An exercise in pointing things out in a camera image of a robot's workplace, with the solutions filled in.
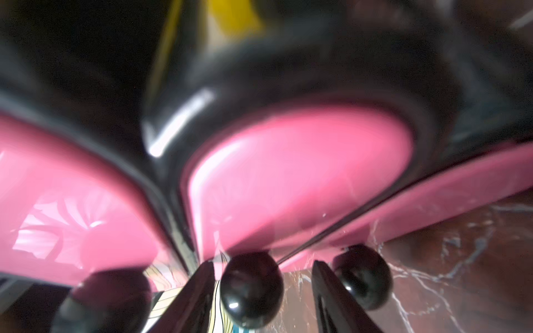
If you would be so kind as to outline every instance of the brown marble floor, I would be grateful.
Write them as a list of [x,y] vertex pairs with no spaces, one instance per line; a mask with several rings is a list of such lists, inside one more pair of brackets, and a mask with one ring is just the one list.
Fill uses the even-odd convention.
[[[533,191],[376,247],[394,288],[369,312],[385,333],[533,332]],[[310,270],[285,274],[261,333],[318,332]]]

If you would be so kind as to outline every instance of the black knob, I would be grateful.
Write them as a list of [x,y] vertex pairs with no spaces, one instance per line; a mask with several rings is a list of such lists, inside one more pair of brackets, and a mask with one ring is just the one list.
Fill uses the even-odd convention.
[[267,253],[235,256],[220,280],[220,300],[237,325],[255,329],[268,324],[283,299],[283,276]]
[[335,257],[332,264],[346,290],[365,310],[381,307],[392,291],[391,271],[376,251],[355,245]]
[[91,275],[63,301],[51,333],[138,333],[144,327],[152,294],[142,270]]

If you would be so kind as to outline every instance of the black ball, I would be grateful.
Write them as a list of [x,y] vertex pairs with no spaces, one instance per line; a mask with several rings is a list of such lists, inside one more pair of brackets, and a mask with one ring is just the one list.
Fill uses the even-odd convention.
[[72,289],[50,333],[137,333],[148,319],[152,294],[142,270],[92,274]]
[[255,329],[268,324],[283,300],[283,276],[267,253],[235,256],[220,280],[220,300],[237,325]]
[[391,270],[376,251],[355,245],[335,257],[333,270],[346,290],[365,310],[383,306],[392,292]]

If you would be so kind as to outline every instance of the pink leather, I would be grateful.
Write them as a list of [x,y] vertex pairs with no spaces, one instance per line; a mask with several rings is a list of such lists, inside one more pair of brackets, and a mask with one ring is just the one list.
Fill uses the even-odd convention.
[[[74,286],[169,260],[144,196],[63,140],[0,117],[0,272]],[[182,285],[186,276],[175,276]]]
[[254,123],[182,184],[200,261],[282,257],[388,188],[412,153],[410,129],[378,108],[306,107]]
[[331,262],[342,249],[378,245],[533,186],[533,143],[469,161],[413,185],[281,264],[282,271]]

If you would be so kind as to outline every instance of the yellow object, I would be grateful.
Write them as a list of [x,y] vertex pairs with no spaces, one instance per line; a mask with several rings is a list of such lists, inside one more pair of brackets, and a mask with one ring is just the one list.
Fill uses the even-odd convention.
[[250,0],[207,0],[207,11],[228,37],[260,31],[261,20]]
[[155,95],[163,80],[164,71],[168,65],[168,57],[172,51],[177,38],[177,24],[181,14],[181,7],[183,0],[172,0],[168,14],[163,26],[163,32],[159,39],[159,45],[157,47],[154,63],[152,64],[152,70],[150,77],[148,78],[148,84],[145,95],[145,106],[152,104]]

